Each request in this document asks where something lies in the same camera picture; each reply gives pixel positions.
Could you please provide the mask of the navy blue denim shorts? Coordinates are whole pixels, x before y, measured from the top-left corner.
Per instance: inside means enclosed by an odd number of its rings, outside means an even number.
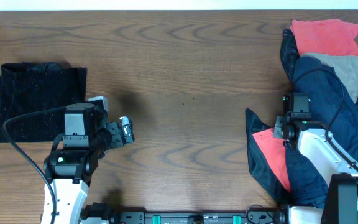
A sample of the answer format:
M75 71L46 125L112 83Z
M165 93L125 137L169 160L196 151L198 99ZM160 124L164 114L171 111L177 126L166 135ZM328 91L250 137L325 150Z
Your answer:
M358 161L358 100L350 99L334 69L311 57L283 58L282 65L293 89L309 95L313 120L328 124L334 139ZM291 146L286 164L294 203L323 208L328 185L314 165Z

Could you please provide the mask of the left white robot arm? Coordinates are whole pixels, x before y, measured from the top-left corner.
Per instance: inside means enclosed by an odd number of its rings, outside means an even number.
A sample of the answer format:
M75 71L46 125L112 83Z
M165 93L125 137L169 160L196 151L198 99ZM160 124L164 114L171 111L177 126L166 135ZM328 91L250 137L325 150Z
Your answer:
M91 177L105 152L134 142L127 116L108 121L103 100L65 107L65 132L57 136L44 161L45 184L42 223L80 223Z

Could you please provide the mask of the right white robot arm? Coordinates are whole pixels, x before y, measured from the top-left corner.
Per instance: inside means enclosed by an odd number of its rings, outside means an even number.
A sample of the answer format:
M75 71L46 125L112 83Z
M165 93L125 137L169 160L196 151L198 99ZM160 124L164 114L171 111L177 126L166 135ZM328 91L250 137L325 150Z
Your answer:
M358 162L334 139L328 127L313 121L306 93L283 97L284 116L273 136L305 156L328 184L324 208L284 205L274 223L358 223Z

